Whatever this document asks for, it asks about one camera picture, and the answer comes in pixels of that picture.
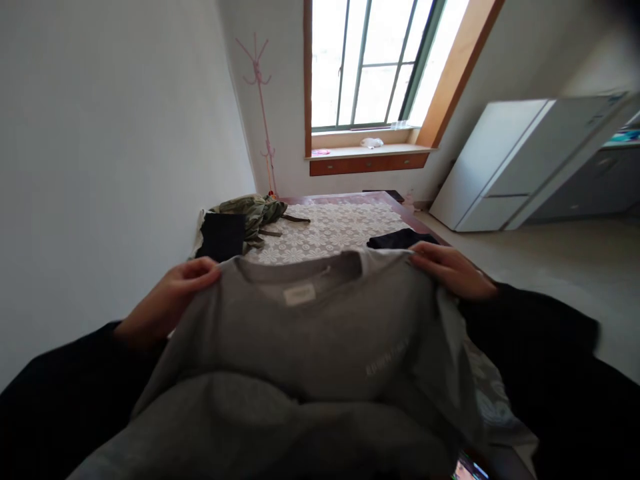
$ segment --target person's right hand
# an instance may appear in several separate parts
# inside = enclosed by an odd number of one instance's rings
[[[415,252],[409,258],[412,264],[464,300],[486,300],[498,293],[493,282],[452,247],[418,242],[409,250]]]

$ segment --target folded black cloth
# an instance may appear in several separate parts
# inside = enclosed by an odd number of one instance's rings
[[[203,242],[196,258],[210,257],[216,262],[242,255],[245,240],[245,216],[233,213],[208,212],[200,226]]]
[[[392,248],[407,249],[419,241],[428,241],[440,245],[438,240],[427,233],[416,233],[411,229],[402,229],[397,232],[388,233],[380,237],[372,237],[367,242],[367,246],[373,249]]]

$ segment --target window sill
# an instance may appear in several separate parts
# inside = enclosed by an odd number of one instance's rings
[[[414,143],[411,139],[413,128],[403,129],[376,129],[376,130],[342,130],[332,132],[314,132],[311,134],[311,148],[338,149],[344,147],[359,147],[362,139],[379,138],[385,145],[399,143]]]
[[[412,145],[410,143],[393,143],[390,145],[383,145],[382,147],[376,147],[369,149],[366,147],[340,147],[332,148],[331,152],[327,155],[312,155],[306,157],[305,160],[335,160],[335,159],[350,159],[360,157],[384,157],[387,155],[398,154],[416,154],[416,153],[430,153],[437,151],[437,148],[427,148],[420,145]]]

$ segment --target black sleeve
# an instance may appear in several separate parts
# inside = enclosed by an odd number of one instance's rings
[[[471,340],[500,370],[514,414],[540,440],[539,478],[556,477],[559,465],[610,473],[635,458],[640,387],[593,356],[595,320],[508,285],[490,300],[462,301],[460,311]]]
[[[164,345],[135,352],[117,325],[40,355],[0,394],[0,478],[64,479],[126,426]]]

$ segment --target phone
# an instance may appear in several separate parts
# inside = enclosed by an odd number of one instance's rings
[[[489,480],[488,474],[465,452],[460,452],[455,472],[451,478],[454,480]]]

